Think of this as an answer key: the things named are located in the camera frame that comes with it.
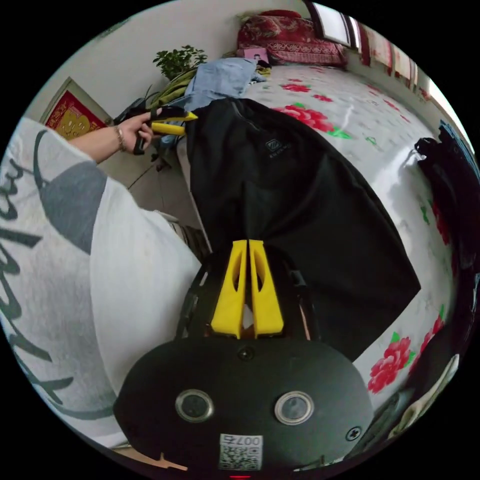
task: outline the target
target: bed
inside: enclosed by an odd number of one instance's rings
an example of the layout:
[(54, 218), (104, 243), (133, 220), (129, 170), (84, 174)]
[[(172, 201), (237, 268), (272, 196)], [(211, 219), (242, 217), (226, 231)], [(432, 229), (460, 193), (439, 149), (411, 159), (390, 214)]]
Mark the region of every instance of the bed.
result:
[[(413, 151), (419, 138), (433, 133), (381, 89), (336, 68), (274, 66), (268, 80), (251, 85), (245, 96), (310, 125), (362, 173), (395, 223), (420, 280), (409, 306), (354, 362), (377, 410), (401, 388), (454, 306), (452, 247), (438, 228), (442, 222)], [(177, 155), (190, 190), (185, 138)]]

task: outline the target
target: green cloth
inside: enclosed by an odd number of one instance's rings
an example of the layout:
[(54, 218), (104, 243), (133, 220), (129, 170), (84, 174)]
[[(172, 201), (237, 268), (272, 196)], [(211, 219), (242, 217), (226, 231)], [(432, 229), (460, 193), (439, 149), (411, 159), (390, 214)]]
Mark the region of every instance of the green cloth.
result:
[(149, 109), (158, 108), (183, 97), (193, 77), (197, 73), (197, 67), (190, 68), (175, 77), (162, 91), (156, 94), (151, 101)]

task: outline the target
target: red poster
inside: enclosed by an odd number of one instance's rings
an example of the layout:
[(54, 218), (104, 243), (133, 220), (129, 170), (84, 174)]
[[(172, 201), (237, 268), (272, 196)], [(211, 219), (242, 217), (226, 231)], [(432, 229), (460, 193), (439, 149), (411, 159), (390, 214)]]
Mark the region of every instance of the red poster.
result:
[(61, 96), (45, 124), (67, 140), (106, 127), (69, 91)]

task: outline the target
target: person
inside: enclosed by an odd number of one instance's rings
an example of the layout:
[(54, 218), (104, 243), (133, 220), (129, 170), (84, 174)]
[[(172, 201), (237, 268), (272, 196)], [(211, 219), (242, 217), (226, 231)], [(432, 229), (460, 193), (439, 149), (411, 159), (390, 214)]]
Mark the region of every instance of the person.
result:
[(46, 404), (111, 449), (126, 442), (112, 411), (122, 383), (142, 355), (174, 338), (208, 249), (194, 253), (186, 242), (201, 243), (198, 231), (139, 208), (97, 167), (131, 153), (137, 134), (147, 148), (149, 119), (67, 141), (23, 118), (0, 169), (3, 330)]

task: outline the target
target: red flower pattern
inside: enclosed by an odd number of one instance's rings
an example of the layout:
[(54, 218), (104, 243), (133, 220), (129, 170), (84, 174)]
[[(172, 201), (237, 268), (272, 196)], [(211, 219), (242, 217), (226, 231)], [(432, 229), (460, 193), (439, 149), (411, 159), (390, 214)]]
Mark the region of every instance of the red flower pattern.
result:
[(435, 216), (436, 229), (440, 233), (443, 243), (445, 245), (448, 245), (450, 243), (449, 229), (436, 202), (433, 202), (433, 204), (431, 205), (431, 211)]
[(404, 368), (410, 358), (410, 338), (405, 337), (390, 343), (381, 358), (370, 371), (368, 390), (379, 393), (387, 385), (392, 384), (399, 371)]
[(378, 92), (379, 94), (382, 94), (383, 92), (377, 88), (376, 86), (373, 86), (373, 85), (370, 85), (368, 84), (367, 87), (370, 89), (370, 90), (374, 90), (375, 92)]
[(333, 100), (331, 98), (328, 98), (325, 95), (314, 95), (313, 98), (317, 99), (317, 100), (320, 100), (321, 102), (333, 102)]
[(309, 92), (310, 88), (305, 85), (296, 85), (295, 83), (289, 83), (287, 85), (281, 86), (284, 90), (289, 90), (290, 92)]
[(331, 123), (325, 122), (324, 120), (327, 120), (327, 117), (319, 111), (302, 108), (297, 105), (287, 105), (273, 108), (273, 110), (290, 115), (315, 130), (320, 130), (325, 133), (334, 131), (334, 126)]
[(413, 372), (415, 367), (417, 366), (417, 363), (419, 362), (420, 357), (422, 356), (422, 353), (424, 350), (427, 348), (427, 345), (429, 344), (430, 340), (444, 327), (445, 322), (442, 320), (442, 317), (438, 315), (438, 317), (435, 320), (435, 323), (433, 324), (433, 327), (425, 334), (425, 337), (423, 338), (423, 342), (420, 346), (420, 351), (417, 353), (415, 359), (413, 360), (409, 374)]
[(388, 101), (388, 100), (385, 100), (385, 99), (383, 99), (383, 101), (384, 101), (389, 107), (393, 108), (393, 109), (396, 110), (397, 112), (400, 111), (391, 101)]
[(425, 100), (430, 100), (430, 94), (428, 92), (426, 92), (422, 87), (419, 87), (419, 90), (420, 90), (421, 96)]

